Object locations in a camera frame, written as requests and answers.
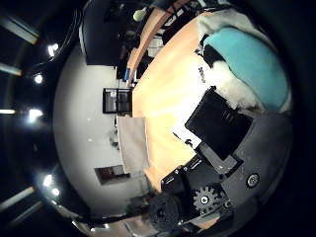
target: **gear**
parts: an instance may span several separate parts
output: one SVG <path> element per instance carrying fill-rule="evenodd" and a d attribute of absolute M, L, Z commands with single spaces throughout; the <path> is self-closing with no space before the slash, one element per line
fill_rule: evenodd
<path fill-rule="evenodd" d="M 222 203 L 224 197 L 224 192 L 219 194 L 214 188 L 200 188 L 194 196 L 194 205 L 200 214 L 206 214 L 215 210 Z"/>

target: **wooden table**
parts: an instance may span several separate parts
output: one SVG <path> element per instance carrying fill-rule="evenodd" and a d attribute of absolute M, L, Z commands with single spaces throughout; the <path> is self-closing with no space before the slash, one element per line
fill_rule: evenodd
<path fill-rule="evenodd" d="M 178 31 L 150 63 L 132 92 L 132 114 L 146 118 L 150 167 L 145 174 L 157 191 L 160 181 L 195 152 L 175 137 L 171 128 L 198 94 L 198 68 L 208 65 L 194 51 L 198 46 L 197 18 Z M 216 220 L 199 225 L 208 228 Z"/>
<path fill-rule="evenodd" d="M 179 9 L 189 1 L 190 0 L 178 0 L 177 2 L 175 2 L 175 9 Z M 174 12 L 173 8 L 169 8 L 168 12 Z M 151 40 L 154 38 L 159 29 L 161 29 L 161 27 L 166 23 L 168 18 L 171 16 L 171 14 L 168 12 L 155 8 L 153 12 L 150 14 L 140 35 L 139 47 L 134 48 L 131 51 L 129 60 L 127 62 L 126 67 L 130 69 L 127 80 L 127 86 L 131 84 L 135 70 L 137 69 L 138 64 L 141 58 L 143 57 L 145 51 L 147 50 Z"/>

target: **blue object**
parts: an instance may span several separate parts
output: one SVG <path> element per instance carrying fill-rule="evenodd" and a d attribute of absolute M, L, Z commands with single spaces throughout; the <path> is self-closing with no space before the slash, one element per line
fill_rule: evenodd
<path fill-rule="evenodd" d="M 223 28 L 206 38 L 235 76 L 253 89 L 266 109 L 279 111 L 287 97 L 285 73 L 271 48 L 234 28 Z"/>
<path fill-rule="evenodd" d="M 128 79 L 129 79 L 129 72 L 130 72 L 130 68 L 126 67 L 125 75 L 124 75 L 124 78 L 122 79 L 123 82 L 128 81 Z"/>

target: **white cloth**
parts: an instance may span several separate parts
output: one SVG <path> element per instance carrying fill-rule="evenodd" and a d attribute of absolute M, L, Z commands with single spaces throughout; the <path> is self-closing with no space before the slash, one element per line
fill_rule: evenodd
<path fill-rule="evenodd" d="M 251 34 L 258 39 L 267 43 L 270 47 L 275 49 L 272 42 L 267 36 L 258 31 L 251 23 L 249 18 L 234 9 L 227 9 L 223 11 L 214 12 L 210 15 L 197 17 L 197 38 L 201 41 L 205 34 L 212 35 L 214 32 L 224 28 L 234 27 L 245 33 Z"/>
<path fill-rule="evenodd" d="M 124 172 L 149 167 L 145 118 L 117 117 L 118 145 Z"/>

